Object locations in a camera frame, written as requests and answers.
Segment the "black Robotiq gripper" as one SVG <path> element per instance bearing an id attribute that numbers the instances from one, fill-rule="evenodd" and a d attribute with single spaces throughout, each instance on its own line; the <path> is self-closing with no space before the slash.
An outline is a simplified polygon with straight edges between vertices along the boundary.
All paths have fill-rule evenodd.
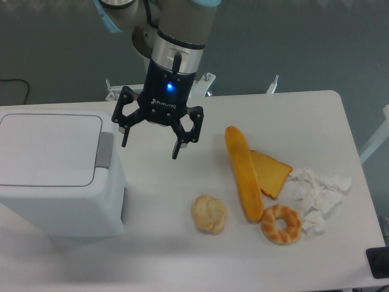
<path id="1" fill-rule="evenodd" d="M 173 129 L 177 140 L 172 159 L 176 159 L 179 150 L 185 148 L 190 142 L 198 142 L 204 110 L 201 106 L 187 107 L 195 74 L 181 72 L 182 65 L 181 57 L 174 57 L 173 64 L 168 68 L 152 60 L 140 96 L 128 86 L 122 88 L 111 118 L 123 133 L 122 147 L 126 147 L 130 128 L 143 121 L 142 117 L 151 123 L 169 125 Z M 135 100 L 139 109 L 130 115 L 124 115 L 124 107 Z M 190 131 L 186 131 L 181 122 L 181 119 L 186 116 L 193 123 Z"/>

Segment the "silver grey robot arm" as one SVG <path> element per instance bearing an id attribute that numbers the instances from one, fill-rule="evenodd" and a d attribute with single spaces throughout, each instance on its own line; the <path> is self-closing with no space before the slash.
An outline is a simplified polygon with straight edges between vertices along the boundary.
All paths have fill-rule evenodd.
<path id="1" fill-rule="evenodd" d="M 197 143 L 204 119 L 201 106 L 187 106 L 219 1 L 95 1 L 111 32 L 144 33 L 148 69 L 142 91 L 120 92 L 112 121 L 123 133 L 144 120 L 171 127 L 177 137 L 172 158 L 188 143 Z"/>

